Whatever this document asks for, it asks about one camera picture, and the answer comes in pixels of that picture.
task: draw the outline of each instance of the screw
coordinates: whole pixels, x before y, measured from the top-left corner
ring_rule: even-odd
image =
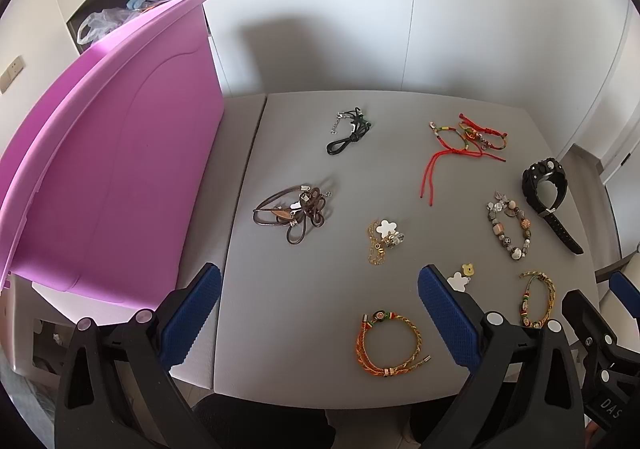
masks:
[[[78,330],[81,332],[88,330],[89,326],[91,326],[91,319],[89,319],[88,317],[84,317],[78,321]]]
[[[151,318],[154,316],[154,313],[150,310],[140,310],[136,314],[136,322],[140,324],[148,323],[151,321]]]

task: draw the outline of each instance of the brown leather bracelet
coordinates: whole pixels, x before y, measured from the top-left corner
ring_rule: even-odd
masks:
[[[265,207],[266,205],[276,201],[278,198],[282,198],[284,195],[292,192],[302,191],[298,202],[300,203],[299,209],[283,209],[282,207]],[[325,198],[331,196],[330,192],[325,194],[320,192],[318,187],[311,187],[310,185],[294,185],[287,189],[277,192],[266,198],[254,209],[254,222],[258,225],[288,225],[287,241],[291,245],[298,245],[300,241],[305,238],[306,235],[306,219],[311,220],[311,225],[314,227],[322,227],[324,224],[324,216],[322,216],[322,209],[326,204]],[[259,212],[271,212],[275,216],[275,221],[268,222],[258,218]],[[302,234],[300,238],[296,240],[291,239],[291,230],[296,225],[302,223]]]

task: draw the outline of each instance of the bracelet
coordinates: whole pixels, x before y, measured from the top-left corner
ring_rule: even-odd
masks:
[[[326,145],[326,152],[329,153],[329,155],[337,155],[338,153],[343,152],[351,142],[358,142],[371,129],[371,123],[365,120],[361,109],[357,106],[350,112],[341,112],[336,114],[335,124],[331,129],[331,133],[334,135],[335,130],[340,123],[340,119],[351,119],[351,135],[346,139],[335,140],[334,142],[328,143]]]
[[[487,148],[491,148],[492,150],[503,150],[507,147],[507,134],[502,134],[500,132],[492,130],[491,128],[483,128],[482,126],[478,126],[471,119],[467,119],[464,114],[460,114],[459,118],[462,119],[462,122],[460,122],[458,125],[465,132],[466,137],[469,140],[477,140],[478,142],[480,142],[480,144],[482,144],[481,148],[483,150],[486,150]],[[482,136],[482,132],[500,137],[502,139],[502,145],[500,147],[494,146],[491,142],[489,142]]]
[[[545,323],[549,320],[549,316],[551,315],[551,309],[554,307],[554,303],[556,302],[556,285],[551,281],[551,278],[548,277],[544,272],[538,272],[537,270],[530,270],[529,272],[521,273],[520,277],[529,277],[529,283],[527,283],[527,289],[522,296],[522,305],[520,306],[520,318],[522,321],[522,325],[526,328],[542,328]],[[527,312],[529,310],[529,287],[531,286],[531,282],[534,279],[539,279],[542,283],[545,283],[546,288],[549,291],[549,301],[546,305],[546,314],[545,317],[540,321],[531,321],[529,317],[527,317]]]
[[[440,152],[436,152],[431,156],[431,159],[424,170],[424,175],[422,175],[422,185],[420,185],[420,198],[424,196],[424,185],[427,181],[427,177],[429,177],[429,189],[430,189],[429,205],[433,205],[433,171],[435,169],[437,159],[439,159],[442,155],[448,155],[449,153],[454,153],[455,155],[466,155],[466,156],[486,155],[486,156],[490,156],[491,158],[495,158],[496,160],[505,162],[505,159],[500,158],[499,156],[492,155],[491,153],[485,153],[480,148],[480,146],[478,146],[475,142],[469,142],[467,138],[462,134],[460,134],[460,132],[455,128],[452,128],[450,126],[436,126],[434,122],[430,122],[429,127],[431,128],[431,131],[433,131],[433,134],[438,139],[438,142],[444,147],[444,150]],[[459,136],[463,140],[465,147],[460,149],[452,148],[449,144],[447,144],[443,140],[443,138],[440,136],[440,132],[454,132],[455,134],[457,134],[457,136]],[[478,149],[478,151],[470,152],[469,144],[473,144]]]
[[[529,244],[531,243],[531,222],[524,217],[524,211],[520,209],[515,200],[509,200],[504,194],[495,192],[497,203],[489,202],[486,208],[489,209],[487,217],[494,226],[494,234],[502,243],[502,246],[509,251],[513,259],[523,259],[529,252]],[[517,217],[522,227],[522,236],[524,236],[524,244],[522,248],[512,247],[511,238],[504,234],[504,225],[497,219],[497,214],[504,210],[504,213],[510,217]]]
[[[367,333],[367,330],[373,328],[375,323],[382,323],[385,319],[399,319],[404,321],[412,331],[414,331],[415,339],[416,339],[416,347],[414,354],[405,360],[399,366],[395,366],[394,368],[378,368],[375,364],[371,362],[369,356],[367,355],[367,350],[364,347],[364,336]],[[362,326],[360,327],[360,333],[358,334],[358,339],[356,340],[356,356],[358,358],[358,362],[360,366],[362,366],[365,371],[371,373],[371,375],[375,375],[377,377],[393,377],[394,375],[400,375],[401,373],[408,373],[412,369],[417,368],[418,366],[422,366],[425,362],[431,359],[431,356],[428,355],[420,362],[416,363],[414,366],[409,366],[412,362],[414,362],[415,358],[420,353],[420,349],[422,348],[422,335],[416,328],[416,326],[409,321],[406,317],[403,317],[395,312],[385,312],[384,310],[379,310],[373,317],[368,320],[367,315],[365,314],[362,318]]]
[[[266,205],[276,201],[278,198],[282,198],[288,193],[302,191],[298,197],[298,201],[291,204],[289,209],[283,209],[278,207],[265,207]],[[314,227],[322,227],[324,225],[324,216],[322,216],[322,209],[326,204],[325,198],[331,196],[331,191],[321,193],[318,187],[311,187],[310,185],[294,185],[284,189],[266,200],[260,202],[260,204],[254,209],[254,222],[258,225],[288,225],[287,241],[291,245],[298,245],[300,241],[305,238],[306,235],[306,219],[311,220],[311,225]],[[268,222],[258,218],[259,212],[271,212],[275,216],[274,222]],[[302,234],[300,238],[296,240],[291,239],[291,230],[293,227],[302,223]]]
[[[385,247],[392,249],[404,241],[404,235],[396,231],[398,225],[395,222],[389,223],[374,221],[369,224],[367,234],[371,240],[369,249],[369,263],[371,265],[382,265],[385,262]]]

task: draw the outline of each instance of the red string bracelet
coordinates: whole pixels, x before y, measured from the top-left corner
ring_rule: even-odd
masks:
[[[429,189],[430,189],[430,194],[429,194],[429,205],[430,206],[433,206],[433,171],[435,169],[437,159],[439,159],[442,155],[449,155],[449,153],[454,153],[455,155],[466,155],[466,156],[476,156],[476,157],[486,155],[486,156],[490,156],[491,158],[495,158],[496,160],[500,160],[502,162],[505,162],[505,159],[500,158],[499,156],[495,156],[495,155],[492,155],[491,153],[484,152],[482,149],[480,149],[480,146],[478,146],[475,142],[471,142],[471,143],[474,146],[476,146],[478,151],[477,152],[470,152],[468,150],[469,149],[469,140],[467,140],[466,137],[462,136],[462,134],[460,134],[459,131],[457,131],[457,129],[455,129],[455,128],[452,128],[450,126],[438,127],[438,126],[435,125],[434,122],[430,122],[429,126],[433,130],[433,133],[435,134],[435,136],[438,139],[438,141],[445,148],[444,150],[442,150],[440,152],[436,152],[436,153],[433,154],[433,156],[431,156],[431,159],[430,159],[429,163],[427,164],[427,167],[424,169],[424,175],[422,176],[422,185],[420,185],[420,198],[422,198],[424,196],[424,186],[426,184],[427,176],[428,176],[429,177]],[[440,136],[439,132],[442,132],[442,131],[455,132],[465,142],[465,147],[462,148],[462,149],[452,148]]]
[[[492,130],[491,128],[483,128],[471,119],[465,117],[465,114],[460,114],[459,118],[462,119],[462,122],[460,122],[460,128],[465,132],[466,138],[471,141],[477,140],[480,142],[483,150],[486,148],[491,148],[492,150],[503,150],[507,147],[507,134],[500,133],[496,130]],[[494,146],[491,142],[486,140],[482,134],[500,137],[502,139],[502,145],[500,147]]]

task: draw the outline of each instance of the wristwatch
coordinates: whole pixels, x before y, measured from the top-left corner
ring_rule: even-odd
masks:
[[[555,185],[558,190],[558,196],[556,196],[556,201],[551,206],[551,209],[546,207],[538,197],[538,184],[545,180]],[[571,237],[554,214],[562,203],[562,200],[564,200],[568,186],[569,184],[566,181],[564,169],[562,169],[561,164],[555,158],[541,160],[522,173],[522,192],[524,193],[527,203],[533,207],[534,211],[538,213],[538,216],[549,224],[551,230],[556,233],[556,236],[560,238],[562,243],[564,243],[570,251],[574,254],[584,254],[582,247]]]

